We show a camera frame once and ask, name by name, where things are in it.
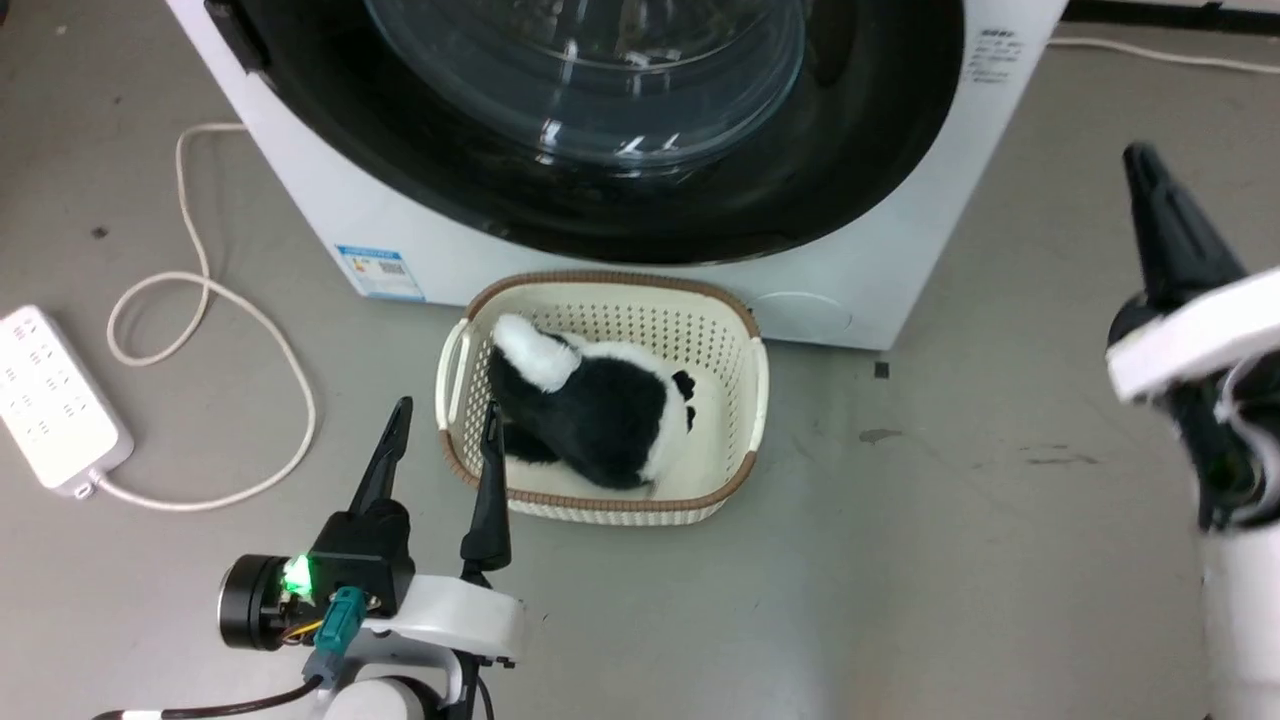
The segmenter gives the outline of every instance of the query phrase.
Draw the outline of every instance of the black baseboard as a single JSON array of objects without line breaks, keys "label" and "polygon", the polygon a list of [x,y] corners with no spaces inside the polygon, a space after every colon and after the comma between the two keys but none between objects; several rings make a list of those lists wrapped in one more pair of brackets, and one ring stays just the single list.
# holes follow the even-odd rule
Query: black baseboard
[{"label": "black baseboard", "polygon": [[1178,5],[1158,5],[1156,3],[1071,0],[1066,4],[1066,12],[1062,13],[1062,22],[1280,36],[1280,14],[1226,10],[1221,3],[1206,3],[1199,8],[1184,8]]}]

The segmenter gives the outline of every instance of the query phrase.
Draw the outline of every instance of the yellow wire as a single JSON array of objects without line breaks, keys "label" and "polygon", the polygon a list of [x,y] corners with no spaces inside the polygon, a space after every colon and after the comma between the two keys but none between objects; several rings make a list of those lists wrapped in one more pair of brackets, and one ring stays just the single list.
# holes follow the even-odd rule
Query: yellow wire
[{"label": "yellow wire", "polygon": [[287,641],[289,638],[296,638],[298,635],[305,635],[305,634],[307,634],[310,632],[319,630],[320,625],[324,625],[324,620],[316,620],[315,623],[308,623],[306,625],[302,625],[302,626],[298,626],[298,628],[293,628],[292,630],[289,630],[288,633],[285,633],[284,637],[282,637],[280,639],[282,641]]}]

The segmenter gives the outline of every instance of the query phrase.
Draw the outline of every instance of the black and white plush toy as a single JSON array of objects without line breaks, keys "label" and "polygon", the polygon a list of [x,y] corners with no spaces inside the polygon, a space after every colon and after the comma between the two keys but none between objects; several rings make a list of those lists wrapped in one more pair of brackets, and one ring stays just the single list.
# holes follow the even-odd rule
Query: black and white plush toy
[{"label": "black and white plush toy", "polygon": [[507,455],[563,460],[596,486],[632,489],[669,473],[694,427],[694,379],[630,342],[544,333],[520,315],[493,329],[489,386]]}]

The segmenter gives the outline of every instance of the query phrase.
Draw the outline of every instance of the brown basket rim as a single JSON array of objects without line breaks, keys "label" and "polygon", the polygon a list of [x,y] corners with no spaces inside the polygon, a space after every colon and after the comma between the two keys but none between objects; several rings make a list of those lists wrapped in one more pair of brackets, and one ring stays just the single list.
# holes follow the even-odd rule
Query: brown basket rim
[{"label": "brown basket rim", "polygon": [[[604,284],[634,284],[634,286],[648,286],[658,287],[663,290],[677,290],[685,292],[694,292],[698,295],[708,296],[713,300],[719,300],[724,305],[728,305],[746,325],[746,331],[751,338],[760,337],[760,327],[755,323],[755,318],[751,316],[751,311],[746,309],[746,305],[741,300],[721,290],[713,284],[701,283],[696,281],[685,281],[676,278],[664,278],[657,275],[643,275],[637,273],[618,273],[608,270],[556,270],[549,273],[525,273],[520,275],[511,275],[509,278],[503,278],[489,287],[484,288],[480,295],[475,296],[465,314],[466,322],[470,323],[480,313],[480,310],[499,293],[518,286],[526,284],[547,284],[547,283],[604,283]],[[480,478],[472,475],[462,460],[458,457],[457,451],[453,448],[453,436],[449,430],[439,430],[440,445],[444,448],[444,461],[448,462],[449,469],[453,474],[462,478],[468,486],[477,488],[480,487]],[[532,505],[548,505],[552,507],[570,507],[573,510],[590,510],[598,512],[680,512],[689,510],[703,510],[723,502],[728,496],[733,495],[746,477],[751,473],[751,468],[755,466],[756,451],[749,450],[746,455],[742,456],[742,461],[739,464],[737,470],[730,477],[728,482],[717,488],[714,492],[704,495],[701,497],[691,497],[687,500],[588,500],[579,497],[570,497],[564,495],[550,495],[544,492],[527,492],[522,489],[507,489],[507,500],[515,500],[520,502],[529,502]]]}]

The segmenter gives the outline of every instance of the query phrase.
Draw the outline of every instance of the washing machine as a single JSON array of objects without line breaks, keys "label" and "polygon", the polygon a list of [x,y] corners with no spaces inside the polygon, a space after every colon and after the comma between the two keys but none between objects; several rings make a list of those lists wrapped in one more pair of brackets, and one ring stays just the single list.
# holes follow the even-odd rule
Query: washing machine
[{"label": "washing machine", "polygon": [[1065,0],[169,0],[352,287],[620,269],[888,348]]}]

